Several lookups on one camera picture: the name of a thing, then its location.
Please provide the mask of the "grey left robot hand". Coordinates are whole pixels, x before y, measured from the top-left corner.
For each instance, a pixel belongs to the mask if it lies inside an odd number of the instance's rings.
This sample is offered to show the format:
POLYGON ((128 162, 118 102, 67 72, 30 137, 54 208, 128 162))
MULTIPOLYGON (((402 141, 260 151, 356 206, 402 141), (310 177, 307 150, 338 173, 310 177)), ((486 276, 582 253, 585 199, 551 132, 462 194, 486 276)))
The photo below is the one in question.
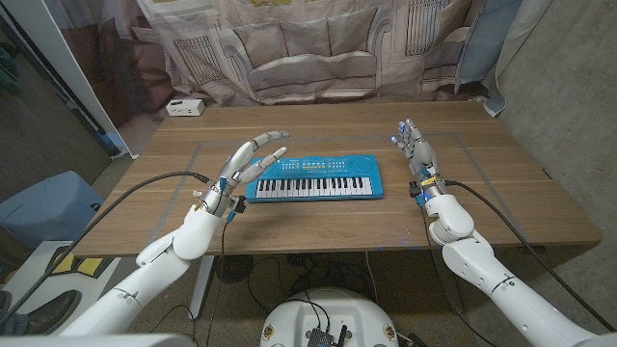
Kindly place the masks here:
POLYGON ((270 142, 289 136, 290 133, 286 131, 269 131, 242 145, 227 159, 218 174, 217 181, 205 192, 195 210, 200 208, 209 214, 221 217, 225 210, 232 205, 232 193, 238 185, 248 184, 256 180, 287 152, 286 147, 281 147, 252 164, 257 150, 270 142))

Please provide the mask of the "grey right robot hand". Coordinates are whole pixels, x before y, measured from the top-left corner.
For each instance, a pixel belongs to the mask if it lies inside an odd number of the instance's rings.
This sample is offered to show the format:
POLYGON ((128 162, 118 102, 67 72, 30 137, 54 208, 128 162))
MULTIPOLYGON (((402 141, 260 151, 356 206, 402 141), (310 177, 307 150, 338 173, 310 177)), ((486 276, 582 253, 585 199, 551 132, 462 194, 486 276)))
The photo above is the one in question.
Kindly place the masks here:
POLYGON ((398 125, 399 137, 391 137, 409 162, 409 169, 415 180, 410 183, 410 195, 422 206, 430 199, 446 193, 440 178, 437 155, 424 139, 415 124, 406 119, 398 125))

